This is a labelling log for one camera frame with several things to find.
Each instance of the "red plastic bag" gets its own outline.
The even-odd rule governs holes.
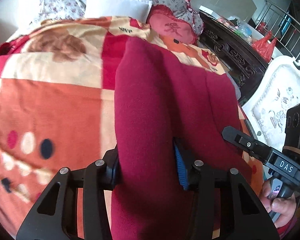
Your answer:
[[[270,62],[277,38],[274,38],[271,43],[268,40],[272,37],[272,33],[268,32],[267,35],[261,40],[255,41],[252,47],[265,59],[267,63]]]

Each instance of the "table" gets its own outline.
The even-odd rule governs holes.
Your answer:
[[[240,88],[242,106],[258,88],[268,63],[242,38],[211,16],[200,12],[204,29],[200,42],[216,54]]]

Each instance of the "black camera lens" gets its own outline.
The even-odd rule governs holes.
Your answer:
[[[287,127],[290,127],[290,125],[291,125],[291,117],[289,116],[287,119]]]
[[[299,114],[295,113],[293,115],[292,125],[293,125],[293,127],[297,127],[298,124],[299,124]]]

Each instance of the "screw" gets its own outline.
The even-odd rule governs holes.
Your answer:
[[[66,168],[66,167],[64,167],[64,168],[61,168],[60,169],[60,174],[66,174],[67,172],[69,171],[69,169],[68,168]]]
[[[236,168],[231,168],[230,169],[230,172],[233,174],[233,175],[237,175],[239,173],[239,171],[236,169]]]
[[[197,167],[201,167],[201,166],[203,166],[203,161],[196,160],[196,161],[194,161],[194,165]]]
[[[104,160],[97,160],[94,164],[96,166],[102,166],[103,164],[105,164],[105,161]]]

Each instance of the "white ornate chair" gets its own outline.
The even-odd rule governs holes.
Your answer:
[[[270,64],[253,96],[243,105],[257,139],[279,151],[287,110],[300,103],[300,61],[280,56]]]

